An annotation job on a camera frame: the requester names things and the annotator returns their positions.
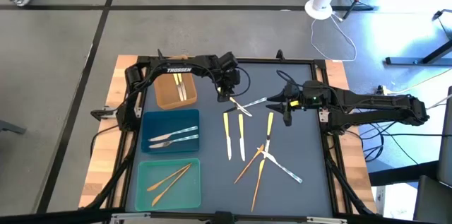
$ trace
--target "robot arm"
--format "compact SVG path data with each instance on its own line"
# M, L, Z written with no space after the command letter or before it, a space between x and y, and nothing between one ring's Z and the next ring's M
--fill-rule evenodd
M267 101L279 102L266 107L283 114L286 126L292 124L292 111L325 110L323 113L327 116L321 119L321 123L329 132L339 134L354 125L400 122L419 126L429 119L424 103L411 95L359 95L318 81L306 81L302 90L295 82L288 81L281 93ZM350 114L354 108L371 111Z
M105 114L115 114L122 131L136 131L140 126L135 112L138 93L165 73L193 73L209 77L215 89L221 88L218 92L218 102L229 100L234 93L233 88L240 83L240 72L236 69L238 62L231 52L221 57L201 55L188 59L167 59L162 56L160 50L158 54L158 57L141 57L136 64L125 70L127 98L117 109L95 110L91 115L101 119ZM143 74L143 69L147 69L147 76Z

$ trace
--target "table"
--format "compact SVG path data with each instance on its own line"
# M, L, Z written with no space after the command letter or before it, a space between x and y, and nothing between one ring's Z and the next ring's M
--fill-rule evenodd
M126 92L126 81L124 80L124 69L136 63L138 56L136 55L119 55L112 81L110 83L107 100L105 105L109 107L117 107L124 99ZM331 86L348 89L347 78L342 62L326 61L326 69L328 74L328 81ZM317 70L319 80L322 78L321 72ZM116 119L103 119L100 122L99 131L117 124ZM351 131L357 132L357 127L350 128ZM86 175L85 184L81 194L79 206L86 206L95 198L95 196L102 190L105 184L112 176L115 162L117 161L117 153L120 144L121 132L118 129L112 129L108 132L100 134L95 142L93 156L90 160L88 173ZM125 138L124 154L129 150L131 142L131 133L128 133ZM347 180L354 189L358 197L363 200L367 208L376 212L374 198L371 192L371 185L367 167L364 160L364 154L361 148L360 140L352 134L345 134L340 136L341 151L343 154L343 162L345 166L345 173ZM345 212L345 202L343 199L342 189L339 182L335 180L336 197L338 200L338 210L341 213ZM123 193L124 175L117 183L114 198L112 199L113 206L120 205L120 198Z

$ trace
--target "concrete floor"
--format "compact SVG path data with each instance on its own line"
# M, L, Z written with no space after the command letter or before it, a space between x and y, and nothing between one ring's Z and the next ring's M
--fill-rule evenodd
M304 5L307 0L114 0L113 4L252 4ZM356 62L346 63L350 88L372 93L377 85L401 90L444 69L387 67L383 58L423 57L448 38L432 11L444 0L363 0L377 5L373 13L353 13L340 24L358 48ZM333 4L347 4L333 0ZM104 4L105 0L36 0L35 4ZM0 134L0 215L29 213L49 164L69 103L89 52L99 11L2 11L0 45L0 119L28 128L23 136ZM103 106L118 54L223 54L238 57L321 59L310 45L312 19L287 11L111 11L105 26L66 157L49 206L75 209L89 163L90 140L98 122L89 111ZM347 45L330 20L318 21L314 42L330 57L349 59ZM434 82L438 92L419 88L412 94L433 104L450 81ZM420 128L397 126L391 132L439 133L444 109ZM439 138L397 138L417 162L438 158ZM378 143L367 141L365 148ZM369 170L410 165L411 160L389 138Z

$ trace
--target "black cable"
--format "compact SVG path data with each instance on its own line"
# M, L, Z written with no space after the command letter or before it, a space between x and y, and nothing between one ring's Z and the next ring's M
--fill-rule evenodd
M379 133L378 133L377 135L375 135L375 136L370 136L370 137L368 137L368 138L363 138L362 140L369 140L369 139L372 139L372 138L374 138L374 137L376 137L376 136L381 135L381 133L383 133L383 132L385 132L386 130L388 130L389 128L391 128L391 126L393 126L395 123L396 123L396 122L393 122L393 123L389 124L389 126L387 126L386 128L384 128L382 131L379 131Z
M351 133L351 134L357 136L357 137L361 140L361 148L364 148L364 142L363 142L363 140L362 140L362 138L361 138L360 135L356 134L356 133L353 132L353 131L345 131L345 132L348 132L348 133Z
M241 93L237 93L237 94L231 95L231 97L237 97L237 96L245 94L249 90L249 88L251 86L251 77L249 76L248 72L246 72L246 70L244 70L243 68L241 68L239 66L237 66L235 68L243 71L245 73L246 77L248 77L248 87L246 87L246 89L244 91L242 91Z
M374 127L378 132L379 132L379 135L380 135L380 146L377 146L377 147L375 147L375 149L374 150L372 150L369 154L367 154L365 157L364 157L364 159L366 160L366 162L371 162L371 161L374 161L374 160L376 160L378 157L380 157L380 155L383 153L383 147L384 147L384 137L383 137L383 132L380 132L380 128L379 127L377 127L376 125L374 125L374 124L370 124L372 127ZM372 159L370 159L370 160L367 160L367 158L374 152L374 151L376 151L378 149L378 152L376 152L376 155L375 155L375 157L373 157Z
M411 156L409 156L408 153L405 152L405 150L403 150L402 146L400 146L400 144L397 143L397 141L396 141L396 139L393 137L393 135L389 135L389 136L391 136L391 137L393 138L395 144L402 150L402 152L403 152L407 157L409 157L414 163L416 163L416 165L419 165L419 163L417 163L416 160L414 160L413 158L411 158Z
M93 110L91 112L97 112L97 113L104 113L104 114L111 114L114 113L114 111L117 111L122 105L124 105L124 103L133 95L138 94L139 92L141 92L144 88L147 87L147 83L150 80L150 77L152 76L152 74L154 73L154 71L156 70L156 68L158 68L160 65L162 64L158 64L156 67L154 67L150 73L148 74L148 76L146 76L146 78L144 78L143 81L141 81L140 83L138 83L138 85L136 87L138 87L135 91L133 91L132 93L129 93L127 95L127 97L124 98L124 100L121 102L121 104L119 104L115 109L113 110Z
M110 128L103 129L103 130L97 132L97 133L93 136L93 139L91 140L90 156L93 155L93 151L94 151L94 143L96 142L97 136L99 136L100 134L102 134L102 133L104 133L104 132L106 132L106 131L109 131L110 129L114 129L114 128L116 128L116 127L118 127L118 125L114 125L114 126L111 126Z

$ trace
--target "floor tile line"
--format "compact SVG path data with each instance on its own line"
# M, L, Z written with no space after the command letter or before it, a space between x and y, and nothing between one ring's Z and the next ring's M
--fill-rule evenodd
M105 5L102 7L102 14L100 16L99 23L97 24L97 29L94 34L90 51L86 58L85 66L83 67L80 80L76 86L75 94L72 98L71 105L69 106L69 110L61 128L56 147L52 154L51 163L47 168L46 175L44 176L44 180L42 181L42 186L35 201L34 210L36 210L36 213L46 213L50 200L52 199L52 194L57 183L61 166L64 161L64 156L66 155L66 150L69 145L69 140L71 139L74 125L76 123L77 114L81 106L90 72L93 68L97 49L99 48L100 44L100 39L102 38L102 34L105 29L109 13L108 7L111 6L112 1L113 0L106 0Z

